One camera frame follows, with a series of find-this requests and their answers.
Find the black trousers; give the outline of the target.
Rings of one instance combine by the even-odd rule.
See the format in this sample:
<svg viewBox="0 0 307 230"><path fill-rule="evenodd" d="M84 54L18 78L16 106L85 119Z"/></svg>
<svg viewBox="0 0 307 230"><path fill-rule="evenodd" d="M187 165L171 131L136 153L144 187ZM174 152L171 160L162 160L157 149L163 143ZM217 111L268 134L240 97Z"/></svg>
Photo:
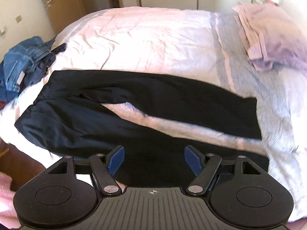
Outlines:
<svg viewBox="0 0 307 230"><path fill-rule="evenodd" d="M115 179L127 186L176 187L192 181L184 149L230 159L239 151L197 139L191 127L261 140L255 98L188 78L126 71L55 71L15 122L32 144L89 158L123 146Z"/></svg>

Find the pink curtain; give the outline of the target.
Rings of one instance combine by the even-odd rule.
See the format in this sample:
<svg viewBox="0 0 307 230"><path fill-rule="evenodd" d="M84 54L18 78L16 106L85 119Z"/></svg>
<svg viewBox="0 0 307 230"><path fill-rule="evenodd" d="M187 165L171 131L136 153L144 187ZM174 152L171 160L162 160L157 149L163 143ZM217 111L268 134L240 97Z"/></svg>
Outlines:
<svg viewBox="0 0 307 230"><path fill-rule="evenodd" d="M13 205L15 192L10 189L12 179L10 176L1 172L0 183L0 213L1 224L8 229L20 228L20 223L17 218L16 211Z"/></svg>

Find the navy blue garment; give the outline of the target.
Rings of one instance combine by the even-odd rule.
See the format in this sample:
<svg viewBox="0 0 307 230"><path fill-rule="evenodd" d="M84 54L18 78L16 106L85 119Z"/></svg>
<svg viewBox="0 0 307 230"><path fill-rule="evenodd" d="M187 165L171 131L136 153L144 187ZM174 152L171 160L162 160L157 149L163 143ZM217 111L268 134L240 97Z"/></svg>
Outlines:
<svg viewBox="0 0 307 230"><path fill-rule="evenodd" d="M19 96L21 92L28 86L37 84L46 75L48 68L56 60L56 55L58 53L64 52L66 50L66 44L63 43L58 47L52 49L52 55L44 57L34 69L34 71L26 71L26 74L22 72L18 78L19 92L12 92L6 90L4 73L3 73L3 61L1 62L1 101L6 103L10 102L15 97Z"/></svg>

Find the pink and grey bedspread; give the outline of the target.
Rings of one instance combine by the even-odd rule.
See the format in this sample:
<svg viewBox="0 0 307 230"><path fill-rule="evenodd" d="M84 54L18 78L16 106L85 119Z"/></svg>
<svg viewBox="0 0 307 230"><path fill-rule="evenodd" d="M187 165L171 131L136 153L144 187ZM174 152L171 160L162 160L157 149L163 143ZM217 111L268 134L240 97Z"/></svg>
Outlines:
<svg viewBox="0 0 307 230"><path fill-rule="evenodd" d="M197 139L269 159L268 172L294 198L290 221L306 217L306 74L276 65L258 72L248 61L238 17L198 10L129 7L103 10L67 26L67 44L50 72L115 70L160 73L257 99L262 140L191 127Z"/></svg>

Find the maroon garment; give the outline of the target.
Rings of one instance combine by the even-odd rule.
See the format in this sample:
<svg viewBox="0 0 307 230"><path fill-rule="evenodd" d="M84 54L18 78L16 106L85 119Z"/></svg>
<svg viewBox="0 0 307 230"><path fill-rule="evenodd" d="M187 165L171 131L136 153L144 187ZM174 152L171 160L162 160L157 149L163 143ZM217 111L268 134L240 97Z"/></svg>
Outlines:
<svg viewBox="0 0 307 230"><path fill-rule="evenodd" d="M6 104L7 104L6 102L1 101L0 102L0 110L2 110L5 107Z"/></svg>

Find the blue denim jeans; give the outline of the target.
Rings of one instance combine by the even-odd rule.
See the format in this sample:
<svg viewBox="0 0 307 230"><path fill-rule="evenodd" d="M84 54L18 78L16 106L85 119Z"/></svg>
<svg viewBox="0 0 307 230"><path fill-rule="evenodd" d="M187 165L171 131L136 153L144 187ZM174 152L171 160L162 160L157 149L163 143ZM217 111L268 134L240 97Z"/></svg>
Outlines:
<svg viewBox="0 0 307 230"><path fill-rule="evenodd" d="M22 72L34 71L39 62L52 55L51 47L56 37L44 42L41 37L34 36L23 40L4 55L3 73L6 90L19 92L18 78Z"/></svg>

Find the lilac pillow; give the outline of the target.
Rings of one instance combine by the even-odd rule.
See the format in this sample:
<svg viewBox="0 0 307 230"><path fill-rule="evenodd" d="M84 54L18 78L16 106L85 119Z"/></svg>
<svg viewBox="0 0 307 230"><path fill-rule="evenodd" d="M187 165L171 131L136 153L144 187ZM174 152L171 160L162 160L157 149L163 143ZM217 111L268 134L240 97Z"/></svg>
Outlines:
<svg viewBox="0 0 307 230"><path fill-rule="evenodd" d="M274 3L239 3L239 35L249 62L257 71L269 71L277 63L306 73L306 36Z"/></svg>

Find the beige wall switch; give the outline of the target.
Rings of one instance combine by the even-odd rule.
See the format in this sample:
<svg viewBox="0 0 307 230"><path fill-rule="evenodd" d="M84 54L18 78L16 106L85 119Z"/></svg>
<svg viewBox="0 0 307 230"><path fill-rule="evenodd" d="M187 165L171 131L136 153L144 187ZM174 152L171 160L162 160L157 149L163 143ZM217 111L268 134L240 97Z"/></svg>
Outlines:
<svg viewBox="0 0 307 230"><path fill-rule="evenodd" d="M15 18L15 20L16 20L17 23L20 23L21 20L22 20L21 15L18 15L18 16Z"/></svg>

